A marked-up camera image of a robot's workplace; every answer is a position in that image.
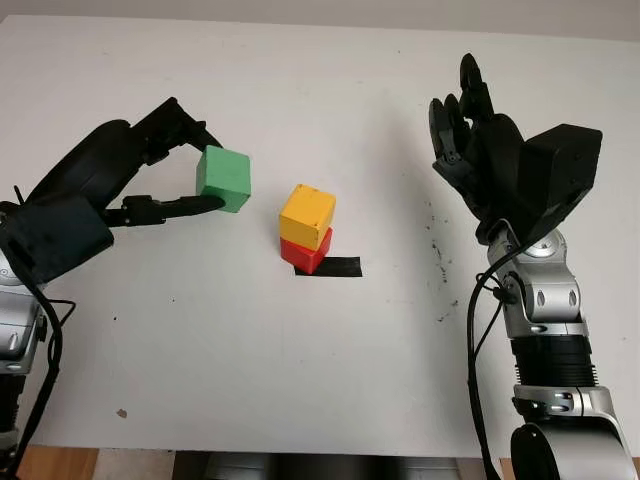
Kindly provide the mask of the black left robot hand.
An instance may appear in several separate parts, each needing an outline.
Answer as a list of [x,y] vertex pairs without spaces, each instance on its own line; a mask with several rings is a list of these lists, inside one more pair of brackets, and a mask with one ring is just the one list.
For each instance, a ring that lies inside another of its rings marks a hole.
[[117,119],[98,126],[58,162],[28,199],[83,196],[109,227],[160,225],[169,218],[222,209],[226,202],[218,195],[164,202],[135,195],[124,198],[119,209],[108,207],[142,166],[157,164],[185,144],[199,151],[220,145],[204,121],[192,118],[171,97],[135,125]]

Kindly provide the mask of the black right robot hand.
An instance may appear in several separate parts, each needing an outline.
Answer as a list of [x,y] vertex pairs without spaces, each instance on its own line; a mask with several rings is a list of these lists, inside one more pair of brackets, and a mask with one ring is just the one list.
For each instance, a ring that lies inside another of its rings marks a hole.
[[433,168],[461,195],[479,221],[478,242],[487,245],[501,223],[513,222],[524,139],[510,117],[494,111],[488,85],[470,53],[461,60],[460,88],[460,96],[449,94],[429,104]]

